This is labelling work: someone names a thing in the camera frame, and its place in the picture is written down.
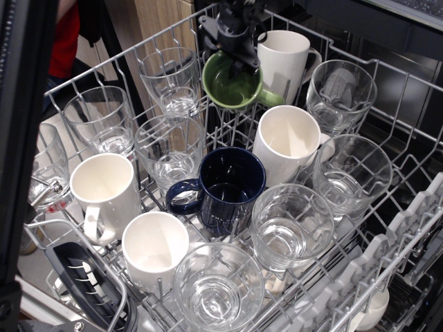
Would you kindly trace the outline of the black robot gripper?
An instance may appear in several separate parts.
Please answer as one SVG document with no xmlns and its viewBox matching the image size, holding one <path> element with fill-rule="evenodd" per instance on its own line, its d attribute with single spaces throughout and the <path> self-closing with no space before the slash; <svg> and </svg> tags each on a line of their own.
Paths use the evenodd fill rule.
<svg viewBox="0 0 443 332">
<path fill-rule="evenodd" d="M 267 40 L 267 29 L 261 21 L 265 8 L 264 1 L 220 1 L 215 17 L 198 18 L 207 47 L 222 50 L 234 59 L 229 79 L 235 79 L 244 68 L 260 67 L 255 47 Z"/>
</svg>

